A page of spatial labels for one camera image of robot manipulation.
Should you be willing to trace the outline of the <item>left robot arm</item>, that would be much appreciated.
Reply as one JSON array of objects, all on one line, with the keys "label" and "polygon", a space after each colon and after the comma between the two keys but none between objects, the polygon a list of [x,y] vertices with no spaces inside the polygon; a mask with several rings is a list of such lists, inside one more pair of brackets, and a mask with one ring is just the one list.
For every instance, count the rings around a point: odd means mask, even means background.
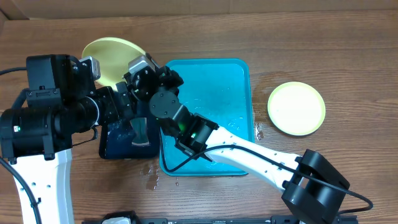
[{"label": "left robot arm", "polygon": [[3,162],[14,176],[24,223],[74,223],[72,135],[133,117],[136,100],[124,82],[117,86],[31,85],[28,106],[2,114]]}]

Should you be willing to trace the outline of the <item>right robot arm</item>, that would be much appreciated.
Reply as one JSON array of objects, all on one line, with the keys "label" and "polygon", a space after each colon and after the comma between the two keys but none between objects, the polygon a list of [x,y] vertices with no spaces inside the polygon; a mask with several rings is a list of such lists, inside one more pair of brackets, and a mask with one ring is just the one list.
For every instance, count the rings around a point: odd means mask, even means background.
[{"label": "right robot arm", "polygon": [[162,134],[190,159],[237,167],[275,187],[292,215],[304,223],[333,223],[349,182],[319,153],[278,152],[240,138],[179,101],[179,74],[158,66],[148,55],[129,62],[124,75],[132,94],[149,104]]}]

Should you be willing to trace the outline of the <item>yellow-green plate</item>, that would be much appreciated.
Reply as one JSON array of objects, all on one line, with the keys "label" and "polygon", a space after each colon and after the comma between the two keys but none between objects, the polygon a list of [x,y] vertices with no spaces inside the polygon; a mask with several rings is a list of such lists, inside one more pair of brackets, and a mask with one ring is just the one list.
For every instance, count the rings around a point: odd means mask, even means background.
[{"label": "yellow-green plate", "polygon": [[293,136],[306,136],[322,125],[326,106],[314,87],[302,82],[287,82],[271,92],[267,112],[280,131]]},{"label": "yellow-green plate", "polygon": [[116,91],[116,84],[123,82],[123,75],[128,72],[128,64],[146,52],[138,45],[117,37],[103,37],[89,43],[81,57],[91,56],[99,61],[100,85],[111,86]]}]

